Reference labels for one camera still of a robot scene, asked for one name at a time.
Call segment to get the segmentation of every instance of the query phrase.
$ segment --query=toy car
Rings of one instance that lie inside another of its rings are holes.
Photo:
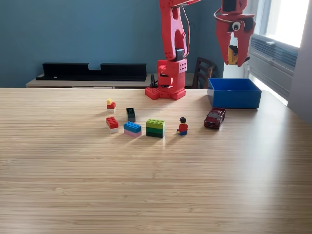
[[[225,109],[213,108],[204,121],[205,127],[220,129],[221,123],[225,119],[225,113]]]

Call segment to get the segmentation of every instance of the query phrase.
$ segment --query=black rack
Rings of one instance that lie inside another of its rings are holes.
[[[36,80],[141,81],[146,80],[146,64],[101,64],[101,70],[89,70],[88,63],[43,64],[44,76]]]

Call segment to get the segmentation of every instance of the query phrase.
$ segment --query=blue box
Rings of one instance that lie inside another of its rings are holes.
[[[258,109],[262,91],[250,79],[210,78],[208,97],[213,107]]]
[[[132,122],[127,122],[123,125],[123,128],[132,132],[132,133],[139,133],[142,131],[142,127],[139,124],[135,124]]]

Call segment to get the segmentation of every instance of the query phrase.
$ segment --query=dark green lego brick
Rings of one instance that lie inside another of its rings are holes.
[[[146,132],[150,133],[158,133],[158,134],[164,134],[165,129],[159,129],[159,128],[146,128]]]
[[[163,129],[165,128],[165,121],[159,120],[159,119],[149,119],[146,122],[146,127],[147,128],[158,128],[158,129]]]
[[[164,138],[164,134],[159,134],[159,133],[151,133],[151,132],[147,132],[146,136],[148,137],[157,137],[157,138]]]

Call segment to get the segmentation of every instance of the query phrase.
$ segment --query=chair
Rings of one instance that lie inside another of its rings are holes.
[[[204,58],[197,58],[196,70],[194,73],[192,89],[208,89],[208,79],[213,76],[216,65]]]

